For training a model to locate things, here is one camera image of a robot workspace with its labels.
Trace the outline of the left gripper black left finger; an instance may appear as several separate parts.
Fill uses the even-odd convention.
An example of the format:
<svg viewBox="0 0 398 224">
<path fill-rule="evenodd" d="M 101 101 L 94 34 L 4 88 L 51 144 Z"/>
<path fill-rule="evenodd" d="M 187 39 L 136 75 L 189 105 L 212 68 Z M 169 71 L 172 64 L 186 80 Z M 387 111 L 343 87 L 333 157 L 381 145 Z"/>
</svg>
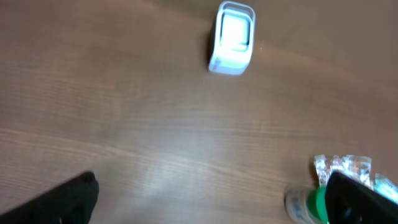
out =
<svg viewBox="0 0 398 224">
<path fill-rule="evenodd" d="M 92 171 L 1 215 L 1 223 L 88 224 L 98 201 L 99 183 Z"/>
</svg>

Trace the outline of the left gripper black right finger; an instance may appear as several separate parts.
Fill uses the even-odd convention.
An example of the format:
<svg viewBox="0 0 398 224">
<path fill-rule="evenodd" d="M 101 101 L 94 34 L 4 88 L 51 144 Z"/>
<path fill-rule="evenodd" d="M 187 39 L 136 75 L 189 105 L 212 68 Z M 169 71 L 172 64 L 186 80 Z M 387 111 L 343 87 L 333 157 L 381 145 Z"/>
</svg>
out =
<svg viewBox="0 0 398 224">
<path fill-rule="evenodd" d="M 350 179 L 332 173 L 325 205 L 330 224 L 397 224 L 397 204 Z"/>
</svg>

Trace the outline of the beige brown snack pouch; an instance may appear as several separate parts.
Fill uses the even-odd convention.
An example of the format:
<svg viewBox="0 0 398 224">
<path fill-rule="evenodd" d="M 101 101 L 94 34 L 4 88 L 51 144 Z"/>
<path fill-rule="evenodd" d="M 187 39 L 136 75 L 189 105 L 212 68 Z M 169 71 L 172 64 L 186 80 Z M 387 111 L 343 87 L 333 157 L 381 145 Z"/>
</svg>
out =
<svg viewBox="0 0 398 224">
<path fill-rule="evenodd" d="M 362 185 L 373 189 L 371 181 L 372 159 L 365 156 L 345 155 L 330 156 L 317 155 L 314 157 L 314 166 L 320 187 L 325 187 L 334 172 L 340 172 Z"/>
</svg>

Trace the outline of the green lid jar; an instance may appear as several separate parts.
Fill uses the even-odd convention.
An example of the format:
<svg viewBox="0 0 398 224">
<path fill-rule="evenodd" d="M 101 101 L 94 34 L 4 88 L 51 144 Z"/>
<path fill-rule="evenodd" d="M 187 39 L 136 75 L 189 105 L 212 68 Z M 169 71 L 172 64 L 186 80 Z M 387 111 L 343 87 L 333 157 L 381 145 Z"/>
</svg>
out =
<svg viewBox="0 0 398 224">
<path fill-rule="evenodd" d="M 326 187 L 294 187 L 285 193 L 285 209 L 298 224 L 329 223 L 325 203 Z"/>
</svg>

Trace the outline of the teal wet wipes pack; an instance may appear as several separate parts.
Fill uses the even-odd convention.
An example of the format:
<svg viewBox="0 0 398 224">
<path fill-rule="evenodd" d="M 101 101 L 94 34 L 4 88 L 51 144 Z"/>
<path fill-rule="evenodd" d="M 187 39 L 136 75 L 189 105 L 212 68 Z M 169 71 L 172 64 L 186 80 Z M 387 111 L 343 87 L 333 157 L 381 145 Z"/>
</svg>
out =
<svg viewBox="0 0 398 224">
<path fill-rule="evenodd" d="M 375 174 L 373 190 L 394 203 L 398 203 L 397 186 L 387 177 Z"/>
</svg>

